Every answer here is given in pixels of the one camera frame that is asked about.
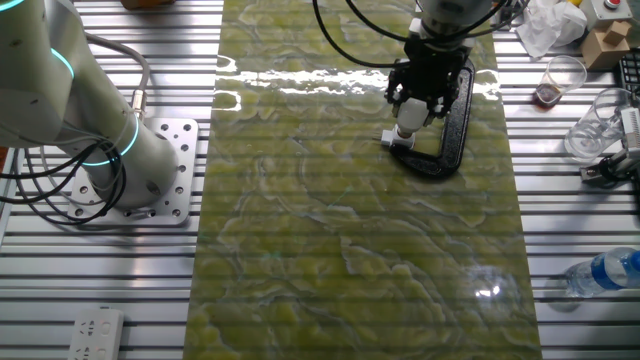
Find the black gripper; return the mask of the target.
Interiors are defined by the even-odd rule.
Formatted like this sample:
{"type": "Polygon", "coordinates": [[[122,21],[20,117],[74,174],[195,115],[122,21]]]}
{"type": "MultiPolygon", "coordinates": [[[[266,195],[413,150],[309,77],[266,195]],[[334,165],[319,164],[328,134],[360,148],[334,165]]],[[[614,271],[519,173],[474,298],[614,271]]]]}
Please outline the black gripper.
{"type": "Polygon", "coordinates": [[[389,73],[384,93],[386,101],[400,106],[403,95],[427,98],[429,116],[444,118],[458,97],[458,78],[470,51],[465,45],[442,50],[418,40],[407,42],[404,52],[409,65],[389,73]]]}

